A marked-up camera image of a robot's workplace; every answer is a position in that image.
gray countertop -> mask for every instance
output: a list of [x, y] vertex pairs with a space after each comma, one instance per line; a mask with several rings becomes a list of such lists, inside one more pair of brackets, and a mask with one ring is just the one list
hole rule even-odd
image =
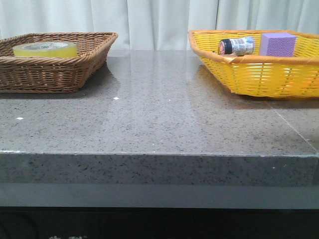
[[316, 187], [318, 122], [319, 100], [232, 94], [191, 52], [111, 51], [79, 92], [0, 94], [0, 183]]

curtain fold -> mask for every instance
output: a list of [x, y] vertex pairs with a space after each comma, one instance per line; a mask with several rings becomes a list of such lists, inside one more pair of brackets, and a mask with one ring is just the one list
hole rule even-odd
[[0, 37], [114, 31], [112, 49], [189, 50], [190, 29], [319, 33], [318, 0], [0, 0]]

roll of tape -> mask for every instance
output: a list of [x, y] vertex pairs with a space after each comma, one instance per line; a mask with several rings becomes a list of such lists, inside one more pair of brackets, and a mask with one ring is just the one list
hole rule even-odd
[[69, 41], [44, 41], [13, 47], [15, 56], [76, 57], [76, 44]]

purple sponge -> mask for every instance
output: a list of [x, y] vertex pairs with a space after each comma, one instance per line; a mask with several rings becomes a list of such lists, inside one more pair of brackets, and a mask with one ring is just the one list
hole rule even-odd
[[263, 33], [259, 47], [261, 56], [294, 55], [296, 36], [288, 32]]

countertop seam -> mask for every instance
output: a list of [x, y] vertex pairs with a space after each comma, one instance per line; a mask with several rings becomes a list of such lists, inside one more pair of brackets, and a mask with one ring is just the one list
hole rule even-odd
[[269, 105], [270, 108], [272, 108], [275, 113], [283, 119], [283, 121], [286, 122], [286, 124], [292, 128], [312, 149], [314, 149], [314, 151], [316, 152], [316, 155], [319, 156], [319, 151], [313, 146], [312, 143], [310, 143], [301, 133], [298, 132], [298, 130], [295, 129], [295, 127], [293, 127], [275, 108], [273, 108], [268, 102], [266, 102], [267, 105]]

